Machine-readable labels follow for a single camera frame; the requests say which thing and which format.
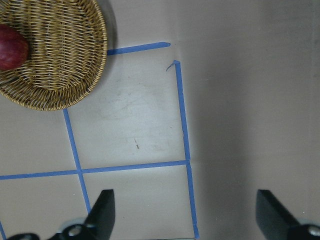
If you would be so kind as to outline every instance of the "blue grid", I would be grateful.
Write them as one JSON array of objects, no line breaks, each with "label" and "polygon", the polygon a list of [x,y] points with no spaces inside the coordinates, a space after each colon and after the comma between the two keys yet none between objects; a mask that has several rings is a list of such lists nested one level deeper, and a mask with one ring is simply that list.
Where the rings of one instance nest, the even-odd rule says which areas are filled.
[{"label": "blue grid", "polygon": [[[134,52],[139,52],[139,51],[166,48],[166,47],[169,47],[170,45],[171,44],[168,42],[156,42],[156,43],[137,45],[137,46],[131,46],[131,47],[110,49],[110,50],[108,50],[107,54],[110,56],[110,55],[117,55],[117,54],[134,53]],[[183,80],[182,80],[181,63],[177,60],[174,60],[173,63],[167,68],[167,70],[172,66],[175,66],[179,109],[180,109],[180,117],[181,117],[181,126],[182,126],[182,131],[183,131],[183,145],[184,145],[185,160],[82,169],[80,161],[79,161],[77,146],[76,146],[74,134],[72,131],[72,126],[71,126],[69,114],[68,114],[68,109],[64,109],[63,115],[64,115],[64,119],[65,119],[65,124],[66,124],[66,128],[67,128],[70,144],[71,144],[71,149],[72,149],[72,153],[73,153],[73,158],[74,158],[76,170],[24,173],[24,174],[14,174],[14,175],[0,175],[0,180],[39,178],[39,177],[62,176],[62,175],[78,175],[81,189],[82,189],[82,193],[83,193],[85,206],[86,206],[86,209],[89,213],[91,210],[91,206],[90,206],[88,192],[87,192],[87,188],[86,188],[83,174],[185,165],[186,166],[186,173],[187,173],[187,181],[188,181],[188,191],[189,191],[189,200],[190,200],[193,232],[194,232],[194,237],[196,239],[198,239],[199,238],[199,231],[198,231],[198,227],[197,227],[196,204],[195,204],[195,197],[194,197],[192,169],[191,169],[191,163],[190,163],[191,156],[190,156],[190,148],[189,148],[185,100],[184,100],[184,94],[183,94]],[[7,237],[6,237],[4,228],[1,224],[1,221],[0,221],[0,233],[1,233],[2,238],[4,240],[6,240]]]}]

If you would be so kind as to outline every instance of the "basket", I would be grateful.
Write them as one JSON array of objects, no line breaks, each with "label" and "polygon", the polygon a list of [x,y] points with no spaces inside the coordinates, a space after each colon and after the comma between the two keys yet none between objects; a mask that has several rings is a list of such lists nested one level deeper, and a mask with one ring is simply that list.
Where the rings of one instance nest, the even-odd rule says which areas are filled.
[{"label": "basket", "polygon": [[0,93],[40,111],[70,107],[98,83],[107,60],[107,28],[96,0],[0,0],[0,23],[20,32],[30,54],[0,71]]}]

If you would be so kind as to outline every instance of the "red apple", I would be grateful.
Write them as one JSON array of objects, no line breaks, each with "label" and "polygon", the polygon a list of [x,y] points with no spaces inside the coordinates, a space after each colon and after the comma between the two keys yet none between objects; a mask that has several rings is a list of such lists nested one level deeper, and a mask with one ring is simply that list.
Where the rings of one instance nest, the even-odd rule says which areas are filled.
[{"label": "red apple", "polygon": [[28,57],[27,40],[16,30],[0,24],[0,70],[21,67]]}]

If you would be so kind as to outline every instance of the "grid square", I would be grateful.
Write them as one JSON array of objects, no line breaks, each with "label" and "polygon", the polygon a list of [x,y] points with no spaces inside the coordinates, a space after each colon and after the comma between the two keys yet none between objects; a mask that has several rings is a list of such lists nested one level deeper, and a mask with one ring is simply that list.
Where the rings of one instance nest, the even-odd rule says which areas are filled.
[{"label": "grid square", "polygon": [[74,170],[62,111],[41,112],[0,96],[0,175]]},{"label": "grid square", "polygon": [[88,173],[84,179],[91,205],[101,190],[114,189],[113,240],[194,237],[185,165]]},{"label": "grid square", "polygon": [[109,58],[94,92],[68,109],[82,168],[184,160],[172,51]]},{"label": "grid square", "polygon": [[0,181],[0,219],[7,237],[52,237],[65,221],[87,216],[77,175]]}]

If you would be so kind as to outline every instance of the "woven basket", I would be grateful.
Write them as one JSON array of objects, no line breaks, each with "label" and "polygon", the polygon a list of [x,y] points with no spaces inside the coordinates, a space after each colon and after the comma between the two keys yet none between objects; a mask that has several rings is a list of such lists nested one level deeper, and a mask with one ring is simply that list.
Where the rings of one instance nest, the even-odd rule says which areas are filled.
[{"label": "woven basket", "polygon": [[86,97],[107,59],[107,29],[96,0],[0,0],[0,23],[28,41],[28,60],[0,71],[0,93],[35,110],[55,111]]}]

